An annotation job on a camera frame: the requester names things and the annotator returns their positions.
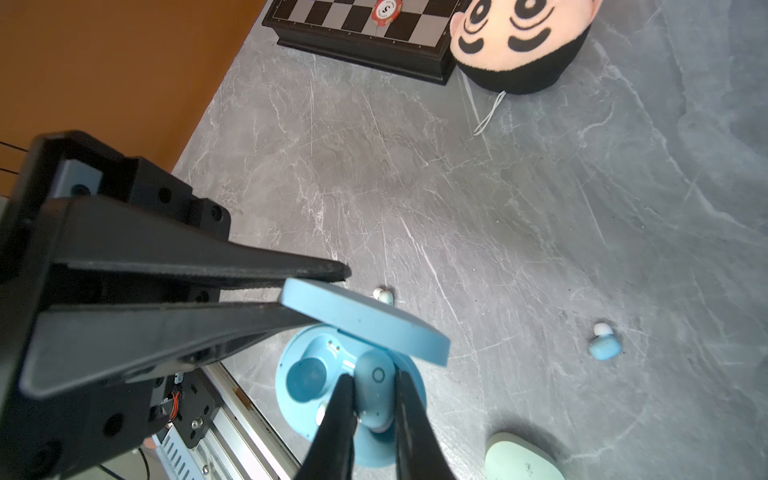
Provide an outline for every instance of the blue charging case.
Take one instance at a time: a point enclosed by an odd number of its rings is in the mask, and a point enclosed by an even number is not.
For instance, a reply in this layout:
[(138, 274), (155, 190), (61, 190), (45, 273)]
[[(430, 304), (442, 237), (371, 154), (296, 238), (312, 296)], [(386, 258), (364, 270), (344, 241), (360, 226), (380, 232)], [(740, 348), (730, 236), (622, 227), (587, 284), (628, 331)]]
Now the blue charging case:
[(336, 381), (349, 374), (360, 421), (355, 463), (394, 463), (395, 371), (410, 374), (426, 409), (424, 382), (409, 356), (445, 366), (448, 337), (394, 306), (324, 282), (288, 279), (278, 301), (323, 323), (300, 330), (280, 356), (275, 391), (288, 425), (314, 440)]

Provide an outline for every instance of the poker chip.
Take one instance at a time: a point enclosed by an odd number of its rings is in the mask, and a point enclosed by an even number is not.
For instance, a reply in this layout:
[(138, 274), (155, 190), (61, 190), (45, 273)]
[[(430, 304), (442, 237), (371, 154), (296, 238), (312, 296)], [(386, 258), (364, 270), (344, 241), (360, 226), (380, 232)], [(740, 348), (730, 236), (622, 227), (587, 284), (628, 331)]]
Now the poker chip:
[(402, 10), (402, 0), (378, 0), (373, 6), (371, 18), (379, 27), (392, 23), (392, 20), (400, 15)]

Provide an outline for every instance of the cartoon face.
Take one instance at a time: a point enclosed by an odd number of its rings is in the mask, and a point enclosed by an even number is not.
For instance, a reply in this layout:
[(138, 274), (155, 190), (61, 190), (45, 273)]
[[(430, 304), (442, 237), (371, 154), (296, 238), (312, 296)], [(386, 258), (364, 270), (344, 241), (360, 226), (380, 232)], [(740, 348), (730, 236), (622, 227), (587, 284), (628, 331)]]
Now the cartoon face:
[(473, 0), (451, 18), (451, 52), (475, 68), (506, 71), (552, 53), (592, 22), (601, 0)]

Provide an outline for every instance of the chessboard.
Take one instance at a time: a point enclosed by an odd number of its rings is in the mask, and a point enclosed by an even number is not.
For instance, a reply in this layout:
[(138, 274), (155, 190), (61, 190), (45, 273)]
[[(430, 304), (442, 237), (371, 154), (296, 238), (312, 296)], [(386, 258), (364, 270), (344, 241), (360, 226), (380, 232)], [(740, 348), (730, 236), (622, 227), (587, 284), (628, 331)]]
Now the chessboard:
[(402, 0), (388, 25), (371, 14), (376, 0), (273, 0), (262, 25), (278, 45), (445, 84), (455, 62), (449, 21), (469, 0)]

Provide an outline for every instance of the white string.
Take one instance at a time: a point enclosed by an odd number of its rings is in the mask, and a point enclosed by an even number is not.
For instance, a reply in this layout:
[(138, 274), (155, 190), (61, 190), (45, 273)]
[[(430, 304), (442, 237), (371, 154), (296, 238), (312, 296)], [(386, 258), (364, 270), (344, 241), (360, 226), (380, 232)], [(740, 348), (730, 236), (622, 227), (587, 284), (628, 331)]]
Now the white string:
[(473, 137), (477, 137), (482, 133), (483, 130), (485, 130), (485, 127), (488, 126), (488, 123), (491, 121), (491, 117), (493, 117), (493, 112), (496, 111), (496, 108), (501, 104), (502, 100), (504, 100), (504, 96), (507, 94), (507, 92), (502, 91), (498, 94), (496, 97), (496, 101), (493, 102), (493, 108), (491, 109), (491, 113), (489, 113), (485, 118), (482, 119), (480, 122), (480, 125), (475, 129), (475, 131), (472, 132)]

